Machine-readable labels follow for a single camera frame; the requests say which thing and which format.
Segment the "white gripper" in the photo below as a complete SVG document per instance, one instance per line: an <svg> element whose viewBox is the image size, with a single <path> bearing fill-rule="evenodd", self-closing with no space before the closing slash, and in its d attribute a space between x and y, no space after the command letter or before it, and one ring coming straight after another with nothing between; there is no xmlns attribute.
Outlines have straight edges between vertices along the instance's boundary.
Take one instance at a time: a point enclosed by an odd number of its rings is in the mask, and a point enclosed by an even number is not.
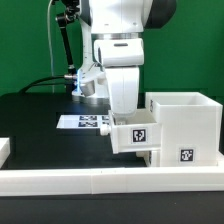
<svg viewBox="0 0 224 224"><path fill-rule="evenodd" d="M115 116L133 116L137 110L139 68L107 68L109 102Z"/></svg>

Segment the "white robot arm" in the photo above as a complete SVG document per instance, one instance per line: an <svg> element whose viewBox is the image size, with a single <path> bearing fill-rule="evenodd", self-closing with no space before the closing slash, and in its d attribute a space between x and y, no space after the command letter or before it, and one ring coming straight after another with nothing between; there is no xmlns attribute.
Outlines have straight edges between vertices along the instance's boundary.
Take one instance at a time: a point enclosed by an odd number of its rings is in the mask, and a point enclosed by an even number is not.
<svg viewBox="0 0 224 224"><path fill-rule="evenodd" d="M108 99L115 117L134 115L144 64L142 33L167 24L176 7L177 0L80 0L84 55L78 91Z"/></svg>

